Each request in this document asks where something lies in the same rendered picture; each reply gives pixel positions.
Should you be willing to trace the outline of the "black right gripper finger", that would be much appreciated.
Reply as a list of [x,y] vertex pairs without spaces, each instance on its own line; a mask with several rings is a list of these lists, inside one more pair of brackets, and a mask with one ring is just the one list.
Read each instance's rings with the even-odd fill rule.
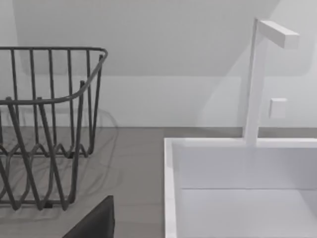
[[114,197],[107,196],[62,238],[114,238]]

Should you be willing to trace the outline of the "white sink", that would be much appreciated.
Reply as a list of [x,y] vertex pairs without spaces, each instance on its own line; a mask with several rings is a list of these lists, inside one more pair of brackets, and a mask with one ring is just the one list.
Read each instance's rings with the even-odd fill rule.
[[317,139],[166,138],[164,238],[317,238]]

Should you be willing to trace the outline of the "tall white tap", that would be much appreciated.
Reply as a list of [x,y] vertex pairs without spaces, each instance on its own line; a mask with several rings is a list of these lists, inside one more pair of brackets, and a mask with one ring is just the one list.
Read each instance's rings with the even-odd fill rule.
[[243,138],[247,146],[257,144],[264,89],[265,58],[269,41],[282,49],[295,50],[299,47],[300,34],[272,20],[254,19],[248,72],[247,116],[243,129]]

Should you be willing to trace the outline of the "white square tap knob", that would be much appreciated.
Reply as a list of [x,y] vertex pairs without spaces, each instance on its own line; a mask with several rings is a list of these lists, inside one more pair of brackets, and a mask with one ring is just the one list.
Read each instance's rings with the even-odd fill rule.
[[286,106],[288,100],[286,98],[272,98],[269,106],[270,119],[283,119],[286,116]]

